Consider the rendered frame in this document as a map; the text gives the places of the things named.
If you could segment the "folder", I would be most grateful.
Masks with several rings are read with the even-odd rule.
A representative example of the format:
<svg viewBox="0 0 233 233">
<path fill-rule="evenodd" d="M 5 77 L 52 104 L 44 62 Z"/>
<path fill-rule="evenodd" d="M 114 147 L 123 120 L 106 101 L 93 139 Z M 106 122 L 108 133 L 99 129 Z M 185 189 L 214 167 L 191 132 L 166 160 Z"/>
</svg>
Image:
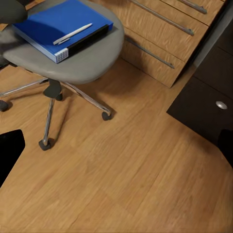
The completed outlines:
<svg viewBox="0 0 233 233">
<path fill-rule="evenodd" d="M 71 36 L 68 41 L 53 44 L 89 24 L 92 26 Z M 68 0 L 11 25 L 14 32 L 58 63 L 110 32 L 113 22 L 78 0 Z"/>
</svg>

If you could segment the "swivel chair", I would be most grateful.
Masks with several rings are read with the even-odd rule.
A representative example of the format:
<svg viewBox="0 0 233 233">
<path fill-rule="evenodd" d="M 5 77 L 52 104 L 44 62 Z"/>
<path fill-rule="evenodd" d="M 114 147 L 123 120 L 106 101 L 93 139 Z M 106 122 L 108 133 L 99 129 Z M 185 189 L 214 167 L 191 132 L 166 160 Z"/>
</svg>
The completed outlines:
<svg viewBox="0 0 233 233">
<path fill-rule="evenodd" d="M 113 22 L 112 30 L 58 63 L 13 31 L 11 24 L 22 23 L 27 17 L 66 1 L 68 0 L 46 0 L 26 10 L 25 6 L 34 0 L 0 0 L 0 24 L 8 24 L 0 33 L 0 70 L 9 65 L 20 66 L 35 75 L 45 77 L 0 93 L 0 98 L 49 84 L 49 87 L 44 90 L 44 95 L 50 98 L 50 105 L 44 138 L 39 142 L 42 150 L 47 150 L 51 146 L 48 137 L 54 101 L 63 99 L 63 86 L 103 110 L 104 120 L 112 119 L 111 110 L 73 86 L 73 84 L 90 83 L 102 77 L 119 57 L 124 43 L 124 28 L 120 19 L 112 11 L 90 0 L 78 0 Z M 0 100 L 0 112 L 7 107 L 8 104 Z"/>
</svg>

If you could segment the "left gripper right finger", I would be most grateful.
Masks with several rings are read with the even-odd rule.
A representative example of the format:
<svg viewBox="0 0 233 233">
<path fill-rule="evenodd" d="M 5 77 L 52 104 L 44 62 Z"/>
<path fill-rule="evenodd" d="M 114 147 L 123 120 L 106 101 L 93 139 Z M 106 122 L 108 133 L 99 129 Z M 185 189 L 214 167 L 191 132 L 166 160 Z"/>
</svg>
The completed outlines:
<svg viewBox="0 0 233 233">
<path fill-rule="evenodd" d="M 218 138 L 217 146 L 233 168 L 233 131 L 222 129 Z"/>
</svg>

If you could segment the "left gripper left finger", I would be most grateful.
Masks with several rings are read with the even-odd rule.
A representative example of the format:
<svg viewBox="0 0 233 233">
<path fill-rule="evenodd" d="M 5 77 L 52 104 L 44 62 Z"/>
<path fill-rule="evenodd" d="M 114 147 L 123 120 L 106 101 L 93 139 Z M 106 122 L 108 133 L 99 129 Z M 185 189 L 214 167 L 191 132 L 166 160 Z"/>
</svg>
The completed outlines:
<svg viewBox="0 0 233 233">
<path fill-rule="evenodd" d="M 25 149 L 21 129 L 0 134 L 0 187 Z"/>
</svg>

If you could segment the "pen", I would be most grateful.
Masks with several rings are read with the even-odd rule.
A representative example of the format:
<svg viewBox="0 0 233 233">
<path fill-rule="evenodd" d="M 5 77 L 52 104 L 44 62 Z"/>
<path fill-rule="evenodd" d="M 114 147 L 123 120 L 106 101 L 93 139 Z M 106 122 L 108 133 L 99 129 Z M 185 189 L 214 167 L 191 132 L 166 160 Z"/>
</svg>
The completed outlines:
<svg viewBox="0 0 233 233">
<path fill-rule="evenodd" d="M 92 24 L 86 25 L 86 26 L 84 26 L 84 27 L 72 32 L 72 33 L 69 33 L 68 35 L 56 40 L 55 42 L 53 42 L 53 44 L 59 44 L 60 45 L 60 44 L 64 43 L 65 41 L 68 41 L 71 36 L 74 36 L 75 34 L 87 29 L 90 26 L 92 26 Z"/>
</svg>

